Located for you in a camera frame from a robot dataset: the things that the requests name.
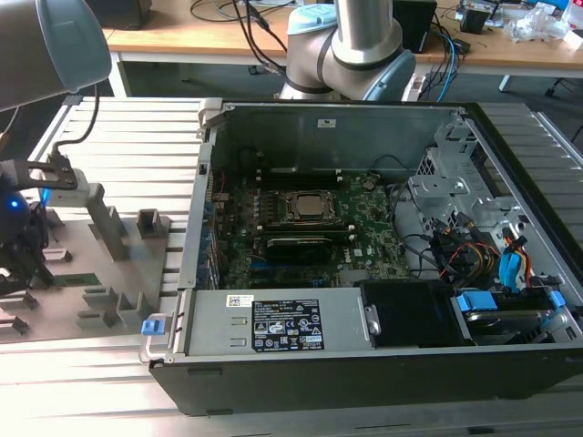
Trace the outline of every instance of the blue latch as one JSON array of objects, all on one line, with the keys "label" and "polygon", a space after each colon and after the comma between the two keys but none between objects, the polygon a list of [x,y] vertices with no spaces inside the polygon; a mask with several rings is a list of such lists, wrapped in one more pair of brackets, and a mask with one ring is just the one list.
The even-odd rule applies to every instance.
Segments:
[{"label": "blue latch", "polygon": [[550,299],[553,301],[555,307],[557,308],[564,307],[567,304],[561,292],[557,290],[553,290],[550,292]]},{"label": "blue latch", "polygon": [[142,322],[142,335],[164,335],[165,320],[144,320]]},{"label": "blue latch", "polygon": [[462,312],[466,311],[496,311],[498,306],[489,291],[466,291],[457,296],[457,303]]},{"label": "blue latch", "polygon": [[503,253],[500,259],[500,267],[498,269],[500,282],[505,287],[508,287],[512,293],[518,293],[520,291],[517,286],[520,263],[520,256],[515,252]]}]

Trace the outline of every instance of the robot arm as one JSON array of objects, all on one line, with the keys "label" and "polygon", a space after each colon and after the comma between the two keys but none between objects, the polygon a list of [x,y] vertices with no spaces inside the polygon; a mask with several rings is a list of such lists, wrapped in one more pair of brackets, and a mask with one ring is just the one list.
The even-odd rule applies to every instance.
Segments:
[{"label": "robot arm", "polygon": [[415,68],[392,0],[336,0],[294,10],[280,98],[400,100]]},{"label": "robot arm", "polygon": [[[0,111],[76,93],[111,70],[105,37],[83,0],[0,1],[0,58]],[[33,178],[33,170],[50,176]],[[77,178],[58,151],[46,163],[0,162],[0,268],[9,272],[0,272],[0,295],[54,280],[42,253],[44,202],[29,206],[18,192],[27,188],[76,189]]]}]

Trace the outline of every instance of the warning label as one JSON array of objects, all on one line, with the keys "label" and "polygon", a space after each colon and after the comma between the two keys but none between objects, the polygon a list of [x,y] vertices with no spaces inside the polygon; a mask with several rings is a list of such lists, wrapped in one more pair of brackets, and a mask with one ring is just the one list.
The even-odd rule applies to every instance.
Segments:
[{"label": "warning label", "polygon": [[324,349],[318,300],[253,302],[252,348],[257,352]]}]

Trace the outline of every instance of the workbench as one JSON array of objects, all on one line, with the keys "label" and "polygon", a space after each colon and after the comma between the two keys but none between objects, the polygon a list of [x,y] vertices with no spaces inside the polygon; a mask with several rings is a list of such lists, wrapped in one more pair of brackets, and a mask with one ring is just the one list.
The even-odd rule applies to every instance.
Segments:
[{"label": "workbench", "polygon": [[[459,32],[459,22],[452,20],[456,0],[438,0],[437,14],[453,37],[472,45],[460,71],[469,74],[506,76],[500,90],[505,90],[511,76],[583,77],[583,50],[574,51],[562,41],[531,41],[515,44],[500,28],[488,28],[482,35]],[[116,97],[131,93],[123,63],[170,62],[184,64],[256,65],[239,23],[208,23],[190,14],[192,0],[154,0],[150,17],[142,30],[113,31],[107,38],[113,70],[109,80]],[[197,14],[221,19],[210,3],[196,9]],[[287,42],[290,8],[267,15],[271,29]],[[254,32],[261,49],[276,62],[285,64],[285,53],[273,38],[259,28]],[[430,37],[417,57],[416,75],[424,76],[444,58],[442,43]]]},{"label": "workbench", "polygon": [[[116,206],[121,217],[135,217],[140,208],[158,208],[160,214],[171,218],[160,284],[160,312],[172,311],[176,300],[200,146],[199,102],[105,97],[87,141],[62,149],[73,167],[81,168],[90,182],[104,185],[105,203]],[[78,107],[61,107],[30,159],[44,159],[59,139],[78,137],[86,129],[93,107],[93,98],[85,98]],[[86,219],[87,213],[74,211],[61,218]],[[187,417],[150,376],[148,366],[139,361],[142,341],[140,335],[117,335],[0,344],[3,428],[14,427],[20,435],[54,430],[61,436],[78,435],[79,430],[84,430],[86,435],[131,433],[141,437],[334,436],[371,432],[510,432],[536,437],[580,435],[583,427],[581,378],[523,401]]]}]

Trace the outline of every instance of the white label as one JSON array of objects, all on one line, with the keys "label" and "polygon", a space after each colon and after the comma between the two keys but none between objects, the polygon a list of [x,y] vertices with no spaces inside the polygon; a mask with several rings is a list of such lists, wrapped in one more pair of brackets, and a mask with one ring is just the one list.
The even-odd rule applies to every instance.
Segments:
[{"label": "white label", "polygon": [[309,335],[305,339],[306,343],[322,343],[322,337],[320,335]]},{"label": "white label", "polygon": [[321,118],[318,120],[318,127],[330,127],[334,129],[336,127],[335,118]]},{"label": "white label", "polygon": [[549,5],[547,3],[537,2],[537,5],[542,5],[543,6],[543,11],[545,11],[545,13],[546,14],[549,14],[549,15],[553,15],[553,13],[555,12],[555,9],[557,9],[556,6]]},{"label": "white label", "polygon": [[230,294],[227,296],[228,307],[250,308],[253,304],[252,294]]}]

